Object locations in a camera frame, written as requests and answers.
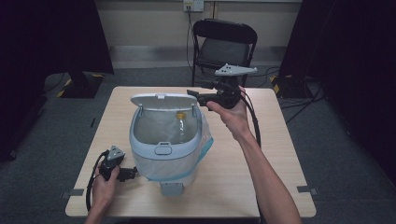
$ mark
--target wall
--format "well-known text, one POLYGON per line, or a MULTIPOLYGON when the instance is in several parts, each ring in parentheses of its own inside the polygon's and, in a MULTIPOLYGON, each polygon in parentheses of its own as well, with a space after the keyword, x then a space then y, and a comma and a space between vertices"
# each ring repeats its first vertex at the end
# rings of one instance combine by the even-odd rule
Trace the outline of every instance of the wall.
MULTIPOLYGON (((205 2, 204 12, 191 13, 191 23, 204 18, 239 21, 259 35, 257 47, 286 47, 299 2, 205 2)), ((189 15, 181 1, 97 1, 107 44, 112 46, 186 46, 189 15)))

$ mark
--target right hand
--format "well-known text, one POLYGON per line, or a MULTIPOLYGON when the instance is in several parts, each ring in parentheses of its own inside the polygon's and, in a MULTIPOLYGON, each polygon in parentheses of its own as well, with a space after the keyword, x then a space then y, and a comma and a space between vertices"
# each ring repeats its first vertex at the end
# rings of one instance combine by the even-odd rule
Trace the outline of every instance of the right hand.
POLYGON ((106 210, 114 199, 116 192, 117 176, 120 173, 120 167, 116 166, 111 171, 111 177, 106 181, 99 173, 100 164, 95 170, 95 180, 92 185, 92 207, 98 206, 106 210))
MULTIPOLYGON (((245 97, 243 93, 245 89, 242 87, 239 87, 239 89, 242 91, 243 97, 245 97)), ((232 109, 225 109, 213 101, 207 102, 206 106, 220 115, 221 120, 233 134, 235 140, 243 137, 244 133, 250 132, 248 127, 247 106, 242 100, 232 109)))

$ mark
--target trash can lid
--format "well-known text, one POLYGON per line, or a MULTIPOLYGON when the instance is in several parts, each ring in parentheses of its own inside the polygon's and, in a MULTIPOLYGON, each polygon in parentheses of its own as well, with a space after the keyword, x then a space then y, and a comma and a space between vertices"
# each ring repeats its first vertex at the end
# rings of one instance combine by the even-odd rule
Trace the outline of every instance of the trash can lid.
POLYGON ((145 110, 190 110, 197 105, 194 96, 181 93, 142 93, 132 96, 131 102, 145 110))

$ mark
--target wooden table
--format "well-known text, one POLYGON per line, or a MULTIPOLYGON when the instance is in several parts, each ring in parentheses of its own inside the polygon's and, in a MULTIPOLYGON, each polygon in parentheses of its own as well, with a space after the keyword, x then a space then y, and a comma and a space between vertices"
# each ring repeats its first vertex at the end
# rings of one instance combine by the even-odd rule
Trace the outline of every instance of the wooden table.
MULTIPOLYGON (((138 93, 176 92, 186 90, 213 93, 213 90, 180 87, 117 87, 113 90, 87 158, 81 168, 75 189, 82 196, 71 196, 65 212, 70 217, 85 217, 85 192, 92 167, 101 152, 112 145, 126 153, 121 167, 134 167, 129 143, 129 129, 136 106, 131 96, 138 93)), ((316 213, 306 186, 304 174, 283 119, 276 96, 269 89, 247 89, 253 102, 262 133, 262 151, 285 183, 302 217, 316 213)), ((255 191, 243 152, 231 133, 214 112, 205 113, 214 144, 197 167, 194 182, 178 197, 164 197, 157 184, 143 176, 118 183, 115 200, 107 212, 110 217, 259 217, 255 191)))

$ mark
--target chair backrest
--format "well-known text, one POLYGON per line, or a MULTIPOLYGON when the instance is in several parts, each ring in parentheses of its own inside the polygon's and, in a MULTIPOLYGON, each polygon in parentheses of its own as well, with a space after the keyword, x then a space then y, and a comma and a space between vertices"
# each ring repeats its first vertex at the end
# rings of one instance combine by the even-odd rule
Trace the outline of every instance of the chair backrest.
POLYGON ((253 45, 253 48, 257 43, 257 33, 244 23, 205 19, 197 21, 192 27, 192 32, 194 41, 197 41, 197 36, 201 36, 217 40, 250 44, 253 45))

